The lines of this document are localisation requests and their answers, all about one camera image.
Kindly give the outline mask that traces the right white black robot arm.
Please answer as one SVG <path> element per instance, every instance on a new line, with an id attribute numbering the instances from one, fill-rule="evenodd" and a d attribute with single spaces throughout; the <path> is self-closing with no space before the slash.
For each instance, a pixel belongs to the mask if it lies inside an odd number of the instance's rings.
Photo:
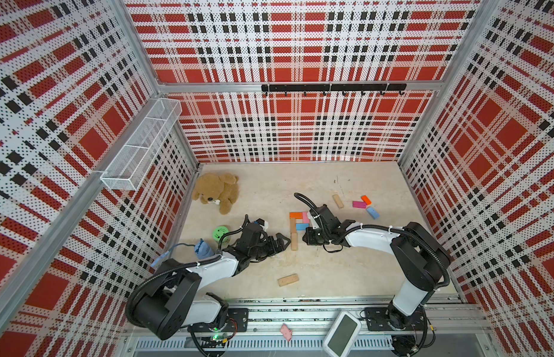
<path id="1" fill-rule="evenodd" d="M 309 208 L 313 226 L 302 237 L 307 245 L 327 248 L 369 248 L 392 254 L 405 280 L 386 310 L 387 323 L 393 330 L 405 330 L 414 313 L 423 307 L 440 288 L 450 285 L 448 267 L 451 257 L 421 224 L 410 222 L 401 228 L 340 221 L 327 205 L 318 207 L 307 196 L 294 197 Z"/>

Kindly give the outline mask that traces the orange building block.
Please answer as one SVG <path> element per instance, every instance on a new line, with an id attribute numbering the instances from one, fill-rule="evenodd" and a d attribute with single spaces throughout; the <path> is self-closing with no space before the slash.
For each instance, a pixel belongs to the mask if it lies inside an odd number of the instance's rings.
<path id="1" fill-rule="evenodd" d="M 295 220 L 302 220 L 303 219 L 303 213 L 302 212 L 290 212 L 289 214 L 291 219 Z"/>

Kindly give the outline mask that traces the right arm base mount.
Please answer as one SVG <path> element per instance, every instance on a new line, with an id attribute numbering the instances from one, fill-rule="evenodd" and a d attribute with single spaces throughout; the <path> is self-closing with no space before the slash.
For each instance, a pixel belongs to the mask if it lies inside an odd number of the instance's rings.
<path id="1" fill-rule="evenodd" d="M 401 332 L 392 337 L 392 352 L 396 356 L 417 356 L 436 342 L 436 329 L 422 305 L 411 316 L 402 315 L 392 305 L 387 308 L 367 307 L 359 316 L 370 332 Z"/>

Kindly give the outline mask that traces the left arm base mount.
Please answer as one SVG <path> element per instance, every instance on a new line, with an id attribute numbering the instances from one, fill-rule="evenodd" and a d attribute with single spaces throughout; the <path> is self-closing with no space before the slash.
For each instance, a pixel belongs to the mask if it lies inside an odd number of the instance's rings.
<path id="1" fill-rule="evenodd" d="M 198 352 L 202 356 L 223 356 L 237 333 L 247 331 L 249 313 L 247 308 L 229 308 L 212 323 L 190 325 L 188 332 Z"/>

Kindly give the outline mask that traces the light blue front block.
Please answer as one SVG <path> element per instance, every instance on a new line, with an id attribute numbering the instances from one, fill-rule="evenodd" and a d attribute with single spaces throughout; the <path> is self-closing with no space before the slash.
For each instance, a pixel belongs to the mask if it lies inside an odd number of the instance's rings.
<path id="1" fill-rule="evenodd" d="M 308 223 L 296 223 L 296 230 L 298 231 L 304 231 L 309 227 L 310 225 Z"/>

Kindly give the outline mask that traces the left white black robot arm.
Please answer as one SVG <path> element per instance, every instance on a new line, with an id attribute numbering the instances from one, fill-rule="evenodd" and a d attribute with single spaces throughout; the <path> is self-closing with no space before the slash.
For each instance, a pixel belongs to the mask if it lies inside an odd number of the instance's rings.
<path id="1" fill-rule="evenodd" d="M 245 309 L 230 309 L 227 301 L 211 292 L 202 297 L 198 293 L 216 281 L 239 275 L 252 263 L 261 263 L 287 250 L 290 238 L 280 233 L 270 236 L 266 224 L 261 219 L 244 219 L 239 229 L 220 237 L 217 252 L 207 259 L 192 263 L 164 260 L 128 297 L 128 322 L 150 330 L 161 340 L 183 328 L 190 333 L 246 330 Z"/>

